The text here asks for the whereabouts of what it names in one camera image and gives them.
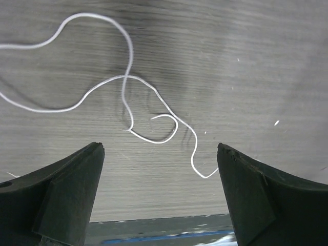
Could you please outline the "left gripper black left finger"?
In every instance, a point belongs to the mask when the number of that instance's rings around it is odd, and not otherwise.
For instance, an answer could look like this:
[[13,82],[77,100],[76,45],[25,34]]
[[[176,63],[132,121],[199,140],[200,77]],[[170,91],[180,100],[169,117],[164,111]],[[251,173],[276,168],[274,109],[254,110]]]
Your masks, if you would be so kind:
[[92,142],[1,183],[1,245],[84,245],[105,150]]

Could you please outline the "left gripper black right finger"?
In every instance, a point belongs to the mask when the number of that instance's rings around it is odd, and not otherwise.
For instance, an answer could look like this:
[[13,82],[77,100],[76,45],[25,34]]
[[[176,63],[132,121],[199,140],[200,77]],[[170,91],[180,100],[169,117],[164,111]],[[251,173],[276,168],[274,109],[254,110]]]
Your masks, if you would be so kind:
[[238,245],[327,245],[327,185],[222,143],[217,162]]

